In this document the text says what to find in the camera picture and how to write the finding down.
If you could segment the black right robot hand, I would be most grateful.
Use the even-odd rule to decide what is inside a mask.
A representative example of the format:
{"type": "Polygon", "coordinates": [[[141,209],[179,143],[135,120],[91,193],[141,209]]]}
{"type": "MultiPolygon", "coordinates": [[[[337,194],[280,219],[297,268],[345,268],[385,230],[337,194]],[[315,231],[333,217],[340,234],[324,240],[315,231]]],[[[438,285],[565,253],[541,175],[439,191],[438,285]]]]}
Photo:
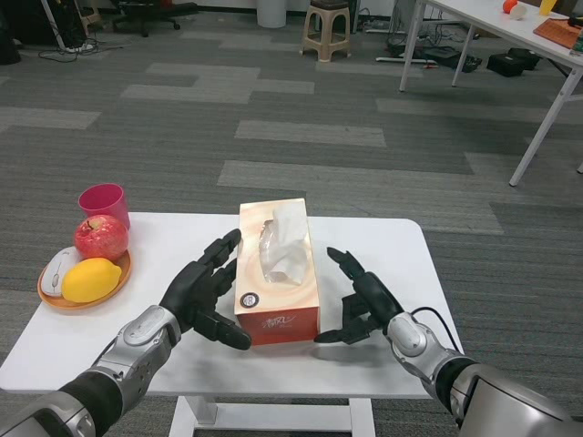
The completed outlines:
{"type": "Polygon", "coordinates": [[[351,345],[368,339],[374,330],[387,333],[392,318],[404,312],[403,307],[372,272],[366,271],[349,252],[327,248],[327,255],[352,282],[354,294],[342,298],[343,326],[318,334],[316,343],[343,342],[351,345]]]}

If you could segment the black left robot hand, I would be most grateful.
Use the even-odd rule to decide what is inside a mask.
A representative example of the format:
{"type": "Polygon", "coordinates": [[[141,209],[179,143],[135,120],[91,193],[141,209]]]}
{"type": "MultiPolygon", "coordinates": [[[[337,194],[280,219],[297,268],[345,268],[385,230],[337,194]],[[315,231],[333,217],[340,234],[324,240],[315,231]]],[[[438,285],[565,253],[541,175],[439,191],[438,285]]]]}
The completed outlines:
{"type": "Polygon", "coordinates": [[[251,336],[216,311],[219,298],[236,279],[237,261],[230,255],[240,239],[239,229],[215,239],[199,259],[187,264],[171,281],[160,306],[175,316],[183,333],[194,330],[208,340],[246,351],[251,347],[251,336]]]}

